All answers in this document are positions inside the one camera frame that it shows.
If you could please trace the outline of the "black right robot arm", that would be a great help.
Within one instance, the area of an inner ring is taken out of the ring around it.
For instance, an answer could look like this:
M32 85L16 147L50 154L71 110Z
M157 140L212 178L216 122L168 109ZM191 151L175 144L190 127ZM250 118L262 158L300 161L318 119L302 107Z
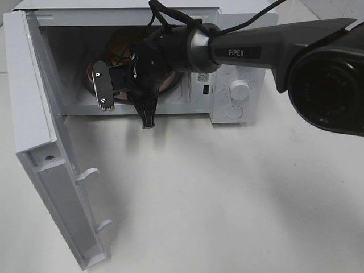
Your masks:
M163 28L134 48L129 100L154 127L159 87L171 72L212 73L222 65L269 69L297 113L326 131L363 135L363 24L316 20L218 34Z

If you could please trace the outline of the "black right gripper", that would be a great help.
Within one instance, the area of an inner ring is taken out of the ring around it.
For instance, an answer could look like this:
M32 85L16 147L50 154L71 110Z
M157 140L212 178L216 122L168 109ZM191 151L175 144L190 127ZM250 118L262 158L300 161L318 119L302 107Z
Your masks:
M157 44L145 40L135 47L127 96L142 120L143 129L155 126L159 89L170 74L171 67Z

